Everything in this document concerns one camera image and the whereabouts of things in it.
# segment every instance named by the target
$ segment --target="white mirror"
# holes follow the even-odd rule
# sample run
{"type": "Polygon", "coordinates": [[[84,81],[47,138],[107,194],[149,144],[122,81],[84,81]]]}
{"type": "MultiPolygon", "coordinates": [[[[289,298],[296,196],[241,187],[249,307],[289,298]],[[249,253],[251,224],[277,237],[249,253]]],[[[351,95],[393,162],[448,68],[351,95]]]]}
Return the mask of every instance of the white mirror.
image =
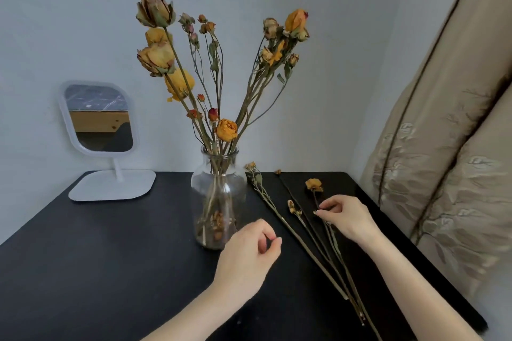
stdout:
{"type": "Polygon", "coordinates": [[[89,174],[70,191],[74,201],[119,200],[142,196],[155,180],[151,170],[121,170],[118,158],[138,146],[134,106],[110,83],[68,81],[59,90],[59,106],[71,143],[80,152],[110,157],[113,170],[89,174]]]}

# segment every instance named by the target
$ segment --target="mirror frame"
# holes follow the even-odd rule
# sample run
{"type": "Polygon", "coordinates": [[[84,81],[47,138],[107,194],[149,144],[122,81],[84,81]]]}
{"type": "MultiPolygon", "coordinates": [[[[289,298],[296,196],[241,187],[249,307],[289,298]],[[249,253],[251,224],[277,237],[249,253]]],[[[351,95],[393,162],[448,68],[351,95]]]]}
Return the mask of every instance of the mirror frame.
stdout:
{"type": "Polygon", "coordinates": [[[98,81],[81,81],[81,80],[69,80],[63,83],[59,87],[58,91],[58,102],[59,107],[62,112],[62,117],[64,118],[64,123],[66,124],[66,130],[69,135],[69,139],[71,140],[71,144],[75,147],[75,149],[79,150],[82,154],[88,156],[96,156],[96,157],[106,157],[106,158],[118,158],[130,154],[133,150],[138,148],[139,146],[139,134],[137,131],[137,126],[135,124],[135,106],[128,94],[121,89],[119,86],[112,83],[103,83],[98,81]],[[73,126],[73,121],[71,120],[71,115],[69,114],[69,109],[67,108],[66,102],[66,89],[71,85],[90,85],[90,86],[100,86],[100,87],[109,87],[116,89],[125,97],[126,105],[128,106],[128,117],[130,118],[130,128],[131,128],[131,137],[133,139],[133,145],[131,149],[128,151],[118,152],[118,151],[93,151],[86,149],[79,141],[76,136],[75,127],[73,126]]]}

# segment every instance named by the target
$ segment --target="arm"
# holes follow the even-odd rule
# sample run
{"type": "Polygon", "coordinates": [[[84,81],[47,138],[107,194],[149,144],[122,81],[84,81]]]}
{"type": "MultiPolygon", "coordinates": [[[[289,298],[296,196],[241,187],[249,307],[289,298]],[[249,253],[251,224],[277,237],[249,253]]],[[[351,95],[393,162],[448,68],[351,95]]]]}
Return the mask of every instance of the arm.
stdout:
{"type": "Polygon", "coordinates": [[[418,341],[482,340],[373,221],[357,198],[334,196],[317,215],[333,223],[372,258],[418,341]]]}
{"type": "Polygon", "coordinates": [[[281,242],[264,220],[243,227],[221,252],[211,286],[143,341],[205,340],[259,291],[281,242]]]}

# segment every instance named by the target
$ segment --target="bouquet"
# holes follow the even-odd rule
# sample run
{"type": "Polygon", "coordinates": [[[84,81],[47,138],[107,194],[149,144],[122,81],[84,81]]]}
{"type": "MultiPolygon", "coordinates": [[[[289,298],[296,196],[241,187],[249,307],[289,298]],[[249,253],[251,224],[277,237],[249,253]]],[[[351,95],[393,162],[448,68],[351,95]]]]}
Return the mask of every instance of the bouquet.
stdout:
{"type": "MultiPolygon", "coordinates": [[[[223,118],[221,114],[224,53],[215,34],[216,24],[205,15],[197,17],[197,25],[196,19],[185,13],[178,20],[178,24],[188,37],[194,74],[202,88],[195,94],[195,78],[183,69],[173,45],[173,36],[168,30],[177,18],[172,2],[168,4],[165,0],[140,0],[137,8],[136,18],[142,25],[149,27],[145,34],[147,47],[138,50],[137,59],[148,70],[150,76],[163,78],[171,94],[167,100],[178,101],[183,105],[186,116],[192,122],[195,136],[202,144],[203,153],[208,156],[211,183],[208,190],[202,194],[197,239],[205,246],[209,246],[207,241],[210,241],[210,238],[213,238],[213,241],[226,242],[236,231],[236,219],[229,216],[234,207],[233,195],[226,194],[226,189],[232,188],[226,186],[226,176],[230,167],[234,165],[238,141],[251,124],[268,112],[288,84],[293,68],[298,62],[298,55],[293,53],[293,50],[299,42],[309,38],[306,29],[308,14],[302,9],[297,9],[286,18],[284,26],[274,18],[266,18],[263,21],[263,38],[249,74],[246,94],[238,116],[232,120],[223,118]],[[208,92],[206,88],[203,57],[199,51],[201,41],[207,50],[205,62],[207,60],[207,75],[209,74],[213,81],[212,92],[208,92]],[[282,84],[281,89],[272,104],[254,117],[259,99],[274,76],[282,84]]],[[[243,171],[241,176],[246,181],[243,171]]]]}

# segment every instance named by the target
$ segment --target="hand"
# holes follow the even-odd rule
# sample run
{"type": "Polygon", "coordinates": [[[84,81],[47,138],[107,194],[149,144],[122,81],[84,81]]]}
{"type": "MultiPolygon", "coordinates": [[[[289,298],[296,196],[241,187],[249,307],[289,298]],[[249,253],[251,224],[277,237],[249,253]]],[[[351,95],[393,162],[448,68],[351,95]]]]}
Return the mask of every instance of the hand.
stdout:
{"type": "Polygon", "coordinates": [[[263,285],[272,264],[281,254],[282,239],[265,220],[240,229],[221,252],[211,288],[224,305],[240,309],[263,285]],[[267,238],[272,240],[267,250],[267,238]]]}
{"type": "Polygon", "coordinates": [[[333,223],[341,233],[363,248],[381,234],[368,208],[357,197],[332,196],[319,206],[321,209],[317,210],[317,216],[333,223]]]}

